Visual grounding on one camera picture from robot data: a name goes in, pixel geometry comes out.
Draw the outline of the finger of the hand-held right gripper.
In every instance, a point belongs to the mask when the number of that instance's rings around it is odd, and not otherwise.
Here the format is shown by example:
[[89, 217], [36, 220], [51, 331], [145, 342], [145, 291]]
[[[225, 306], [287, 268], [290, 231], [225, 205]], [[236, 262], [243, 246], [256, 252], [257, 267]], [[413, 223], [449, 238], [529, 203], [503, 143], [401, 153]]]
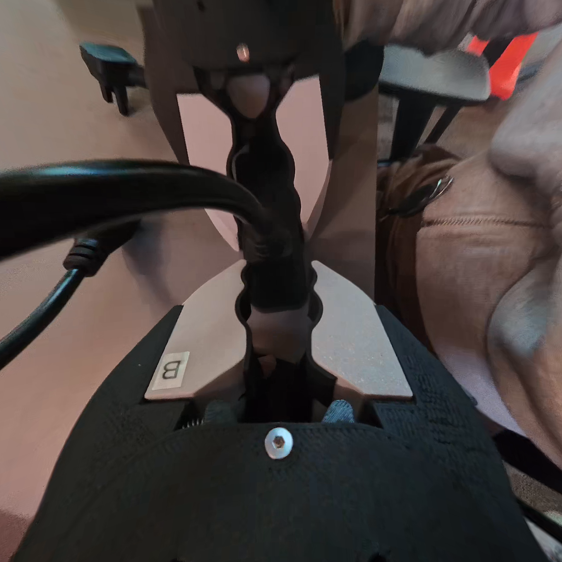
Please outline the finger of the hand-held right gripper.
[[280, 137], [294, 162], [294, 188], [306, 238], [320, 220], [332, 171], [319, 81], [297, 81], [280, 103]]
[[233, 147], [229, 117], [201, 94], [177, 94], [181, 127], [191, 166], [227, 176]]

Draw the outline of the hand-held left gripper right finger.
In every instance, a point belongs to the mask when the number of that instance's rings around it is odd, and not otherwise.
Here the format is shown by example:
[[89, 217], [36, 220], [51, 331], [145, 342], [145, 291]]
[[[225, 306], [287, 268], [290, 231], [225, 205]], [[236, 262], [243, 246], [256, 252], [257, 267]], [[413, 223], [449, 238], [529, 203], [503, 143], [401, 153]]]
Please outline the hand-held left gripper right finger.
[[328, 383], [328, 401], [411, 401], [413, 392], [374, 301], [339, 273], [312, 262], [320, 319], [311, 359]]

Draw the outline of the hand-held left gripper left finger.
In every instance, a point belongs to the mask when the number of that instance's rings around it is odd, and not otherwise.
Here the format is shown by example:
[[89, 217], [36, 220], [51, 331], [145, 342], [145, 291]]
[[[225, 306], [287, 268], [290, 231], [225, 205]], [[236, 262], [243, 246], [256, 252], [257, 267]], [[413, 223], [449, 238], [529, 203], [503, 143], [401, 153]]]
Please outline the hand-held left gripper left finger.
[[243, 395], [247, 332], [235, 305], [245, 265], [237, 261], [184, 302], [144, 394], [147, 401], [234, 402]]

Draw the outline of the black power strip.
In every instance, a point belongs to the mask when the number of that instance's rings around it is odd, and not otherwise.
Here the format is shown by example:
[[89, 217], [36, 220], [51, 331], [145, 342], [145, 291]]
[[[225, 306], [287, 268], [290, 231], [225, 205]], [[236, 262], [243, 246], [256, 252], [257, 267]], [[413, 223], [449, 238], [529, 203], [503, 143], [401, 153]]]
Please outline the black power strip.
[[294, 248], [305, 244], [300, 218], [301, 199], [294, 187], [294, 159], [282, 140], [275, 117], [230, 118], [233, 144], [227, 175], [248, 189], [277, 225], [293, 238]]

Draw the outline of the black power plug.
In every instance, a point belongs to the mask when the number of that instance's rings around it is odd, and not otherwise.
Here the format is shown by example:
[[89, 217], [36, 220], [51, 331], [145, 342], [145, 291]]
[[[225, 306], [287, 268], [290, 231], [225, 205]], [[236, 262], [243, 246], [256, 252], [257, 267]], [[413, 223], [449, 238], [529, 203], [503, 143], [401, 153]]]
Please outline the black power plug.
[[275, 313], [298, 310], [308, 304], [313, 273], [303, 236], [292, 237], [277, 254], [249, 235], [242, 241], [246, 264], [241, 272], [243, 288], [239, 299], [246, 315], [250, 307]]

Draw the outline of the person's right forearm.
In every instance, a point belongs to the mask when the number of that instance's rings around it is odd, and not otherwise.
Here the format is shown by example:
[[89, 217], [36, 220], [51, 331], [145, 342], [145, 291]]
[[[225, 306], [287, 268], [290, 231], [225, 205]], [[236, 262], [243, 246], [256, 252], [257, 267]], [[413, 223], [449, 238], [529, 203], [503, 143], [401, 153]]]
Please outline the person's right forearm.
[[345, 49], [367, 40], [433, 54], [469, 34], [513, 38], [561, 23], [561, 1], [332, 1], [332, 8]]

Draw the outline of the black flat angled plug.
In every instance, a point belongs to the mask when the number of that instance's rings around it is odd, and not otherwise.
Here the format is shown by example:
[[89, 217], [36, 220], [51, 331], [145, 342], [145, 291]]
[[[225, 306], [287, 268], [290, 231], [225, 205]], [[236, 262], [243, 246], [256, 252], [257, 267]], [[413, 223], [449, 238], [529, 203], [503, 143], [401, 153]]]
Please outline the black flat angled plug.
[[144, 67], [117, 46], [82, 42], [79, 49], [82, 60], [99, 84], [103, 99], [116, 103], [122, 116], [129, 116], [128, 88], [147, 88]]

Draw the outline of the metal keyring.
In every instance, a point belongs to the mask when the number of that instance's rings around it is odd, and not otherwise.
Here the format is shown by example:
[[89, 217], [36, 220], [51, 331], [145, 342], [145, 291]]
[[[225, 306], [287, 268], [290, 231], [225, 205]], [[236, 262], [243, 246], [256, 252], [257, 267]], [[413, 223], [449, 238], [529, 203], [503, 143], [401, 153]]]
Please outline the metal keyring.
[[382, 219], [388, 217], [408, 219], [421, 214], [432, 202], [438, 200], [453, 185], [454, 179], [447, 175], [435, 182], [426, 184], [407, 195], [397, 206], [383, 211]]

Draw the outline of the grey office chair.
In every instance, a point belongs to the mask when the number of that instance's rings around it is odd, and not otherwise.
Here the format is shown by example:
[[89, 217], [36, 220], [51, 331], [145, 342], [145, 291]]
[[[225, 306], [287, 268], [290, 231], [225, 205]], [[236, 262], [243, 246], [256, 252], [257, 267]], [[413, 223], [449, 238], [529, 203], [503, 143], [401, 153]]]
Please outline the grey office chair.
[[378, 81], [381, 94], [397, 99], [390, 156], [384, 163], [410, 158], [437, 107], [445, 110], [426, 144], [436, 144], [461, 109], [487, 101], [489, 67], [484, 57], [454, 49], [431, 56], [389, 45]]

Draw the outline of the bright red object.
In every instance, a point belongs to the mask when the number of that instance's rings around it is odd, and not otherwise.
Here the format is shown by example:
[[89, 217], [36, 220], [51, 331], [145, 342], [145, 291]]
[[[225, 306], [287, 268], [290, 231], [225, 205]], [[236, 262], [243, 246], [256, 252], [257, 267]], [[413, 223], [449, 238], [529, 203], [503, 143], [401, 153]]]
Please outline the bright red object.
[[483, 57], [488, 63], [490, 96], [500, 101], [508, 100], [514, 93], [516, 82], [530, 47], [539, 33], [514, 38], [481, 40], [474, 37], [464, 51]]

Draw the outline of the person's beige sweater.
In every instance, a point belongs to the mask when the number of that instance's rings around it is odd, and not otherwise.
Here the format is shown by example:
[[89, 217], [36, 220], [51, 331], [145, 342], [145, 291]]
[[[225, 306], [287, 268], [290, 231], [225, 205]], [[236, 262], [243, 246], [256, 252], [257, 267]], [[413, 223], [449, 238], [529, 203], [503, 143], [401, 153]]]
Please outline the person's beige sweater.
[[489, 159], [544, 195], [561, 191], [561, 73], [544, 67], [496, 131]]

